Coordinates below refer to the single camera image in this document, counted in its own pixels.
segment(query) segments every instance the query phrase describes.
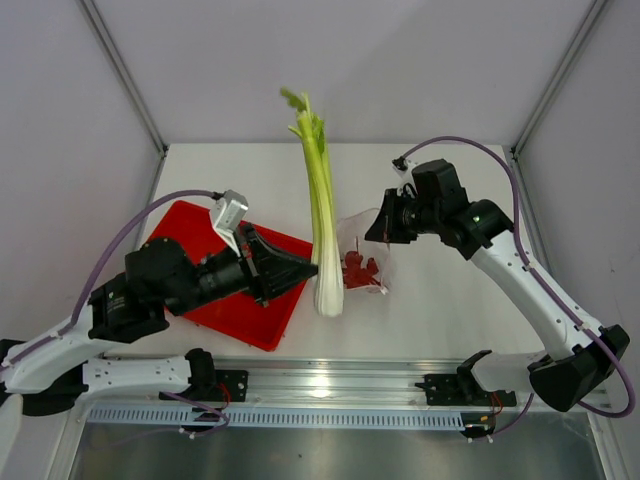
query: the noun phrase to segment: clear plastic container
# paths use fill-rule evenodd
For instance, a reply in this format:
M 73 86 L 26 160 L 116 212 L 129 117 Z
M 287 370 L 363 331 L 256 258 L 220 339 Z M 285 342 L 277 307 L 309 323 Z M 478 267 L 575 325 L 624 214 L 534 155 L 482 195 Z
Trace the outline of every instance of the clear plastic container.
M 338 221 L 338 249 L 347 291 L 389 293 L 392 271 L 389 245 L 364 239 L 379 211 L 371 208 Z

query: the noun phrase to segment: robotic arm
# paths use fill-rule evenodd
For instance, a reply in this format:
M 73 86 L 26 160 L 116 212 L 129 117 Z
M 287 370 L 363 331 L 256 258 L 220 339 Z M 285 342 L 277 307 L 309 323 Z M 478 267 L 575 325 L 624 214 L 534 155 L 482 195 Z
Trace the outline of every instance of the robotic arm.
M 365 239 L 408 244 L 421 234 L 438 235 L 498 284 L 546 349 L 518 355 L 479 352 L 458 369 L 459 376 L 472 375 L 459 379 L 463 388 L 535 392 L 549 406 L 566 412 L 611 375 L 614 365 L 586 330 L 598 332 L 618 359 L 629 345 L 626 332 L 619 325 L 604 328 L 535 259 L 525 265 L 516 247 L 514 225 L 495 203 L 469 202 L 455 168 L 445 160 L 415 165 L 401 157 L 394 166 L 403 185 L 385 191 L 380 214 Z M 551 293 L 530 272 L 533 267 Z M 581 327 L 551 294 L 575 309 Z
M 245 198 L 230 190 L 217 199 L 212 224 L 228 246 L 200 264 L 191 263 L 174 240 L 154 239 L 125 257 L 125 272 L 91 293 L 72 328 L 67 319 L 26 343 L 1 340 L 0 403 L 19 393 L 24 413 L 40 416 L 97 395 L 167 391 L 206 399 L 216 380 L 211 354 L 202 349 L 152 360 L 95 357 L 168 328 L 165 308 L 183 315 L 239 292 L 266 306 L 317 273 L 307 259 L 269 244 L 251 224 L 241 225 L 247 208 Z

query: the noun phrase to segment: white wall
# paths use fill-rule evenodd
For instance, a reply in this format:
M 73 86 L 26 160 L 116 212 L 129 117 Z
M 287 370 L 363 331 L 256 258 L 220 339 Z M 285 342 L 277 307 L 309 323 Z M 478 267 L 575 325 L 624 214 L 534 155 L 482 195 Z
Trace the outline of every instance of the white wall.
M 279 141 L 307 89 L 332 141 L 511 144 L 591 0 L 98 0 L 170 143 Z
M 640 390 L 640 3 L 616 0 L 524 153 L 524 177 L 558 281 L 631 336 Z M 618 407 L 626 402 L 610 382 Z M 640 475 L 640 411 L 614 421 Z
M 0 337 L 27 339 L 69 315 L 157 158 L 73 1 L 2 2 L 0 45 Z M 60 426 L 26 422 L 5 478 L 43 478 Z

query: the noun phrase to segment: celery stalk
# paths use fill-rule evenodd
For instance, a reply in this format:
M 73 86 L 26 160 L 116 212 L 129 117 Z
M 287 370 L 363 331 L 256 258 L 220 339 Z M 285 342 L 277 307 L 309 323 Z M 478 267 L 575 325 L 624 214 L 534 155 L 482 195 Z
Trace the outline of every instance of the celery stalk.
M 297 111 L 297 128 L 290 126 L 289 130 L 300 138 L 307 167 L 313 229 L 311 259 L 318 265 L 314 303 L 320 315 L 336 317 L 342 313 L 344 289 L 324 122 L 313 113 L 306 93 L 299 98 L 284 88 L 280 92 Z

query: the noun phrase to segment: white table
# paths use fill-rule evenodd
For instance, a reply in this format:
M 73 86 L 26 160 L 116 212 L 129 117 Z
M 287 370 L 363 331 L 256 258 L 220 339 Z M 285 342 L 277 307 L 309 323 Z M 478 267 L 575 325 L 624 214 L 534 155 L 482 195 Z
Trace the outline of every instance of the white table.
M 398 184 L 390 161 L 410 145 L 331 146 L 338 218 L 379 207 L 385 188 Z M 492 149 L 503 156 L 501 147 Z M 454 163 L 471 200 L 490 198 L 512 216 L 504 172 L 483 152 L 461 145 L 434 145 L 411 157 Z M 246 220 L 311 240 L 307 176 L 298 144 L 174 144 L 155 198 L 202 188 L 232 188 L 249 201 Z M 210 206 L 205 198 L 188 201 Z M 167 211 L 148 219 L 143 239 Z M 518 353 L 542 349 L 533 329 L 491 280 L 435 236 L 392 247 L 396 273 L 386 296 L 347 292 L 344 313 L 318 316 L 307 284 L 274 352 L 170 319 L 171 328 L 114 353 L 177 355 L 202 347 L 217 358 L 425 360 L 467 358 L 482 349 Z

